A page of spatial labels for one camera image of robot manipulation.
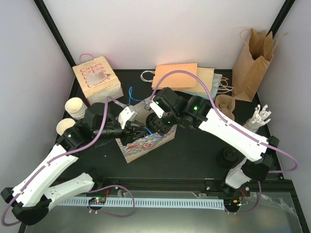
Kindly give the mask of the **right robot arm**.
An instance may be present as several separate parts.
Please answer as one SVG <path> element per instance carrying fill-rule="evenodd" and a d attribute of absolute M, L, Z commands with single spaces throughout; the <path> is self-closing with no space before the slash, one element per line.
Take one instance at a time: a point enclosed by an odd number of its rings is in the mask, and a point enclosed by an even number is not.
<path fill-rule="evenodd" d="M 278 147 L 278 138 L 253 133 L 216 111 L 209 100 L 200 96 L 187 100 L 168 87 L 149 97 L 146 103 L 155 112 L 149 127 L 160 135 L 166 134 L 173 125 L 193 131 L 200 129 L 223 140 L 244 156 L 221 183 L 225 195 L 233 195 L 250 180 L 262 182 L 266 179 L 273 162 L 271 147 Z"/>

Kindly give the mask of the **blue checkered paper bag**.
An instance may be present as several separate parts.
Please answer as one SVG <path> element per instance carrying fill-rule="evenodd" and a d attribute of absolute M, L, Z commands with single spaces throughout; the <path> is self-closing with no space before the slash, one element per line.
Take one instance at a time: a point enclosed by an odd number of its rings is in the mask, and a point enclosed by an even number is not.
<path fill-rule="evenodd" d="M 135 99 L 132 97 L 132 90 L 133 88 L 130 87 L 128 103 L 134 103 L 133 108 L 138 113 L 134 118 L 134 122 L 131 123 L 135 134 L 131 137 L 131 142 L 127 145 L 123 145 L 120 139 L 116 139 L 127 163 L 173 140 L 177 129 L 177 126 L 174 125 L 168 133 L 163 136 L 156 133 L 151 126 L 149 126 L 149 122 L 156 114 L 153 110 L 145 109 L 148 98 L 144 100 Z"/>

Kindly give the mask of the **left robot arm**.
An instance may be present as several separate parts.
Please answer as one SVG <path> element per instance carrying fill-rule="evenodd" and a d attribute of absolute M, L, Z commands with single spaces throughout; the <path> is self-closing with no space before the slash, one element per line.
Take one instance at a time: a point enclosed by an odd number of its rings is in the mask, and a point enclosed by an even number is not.
<path fill-rule="evenodd" d="M 68 198 L 90 191 L 101 193 L 104 178 L 94 168 L 61 184 L 53 183 L 98 139 L 118 138 L 126 146 L 148 135 L 142 124 L 133 123 L 135 117 L 133 106 L 126 106 L 118 117 L 114 117 L 104 103 L 95 103 L 87 108 L 84 118 L 61 133 L 48 156 L 23 182 L 1 191 L 0 195 L 8 204 L 7 208 L 12 210 L 17 223 L 34 225 Z"/>

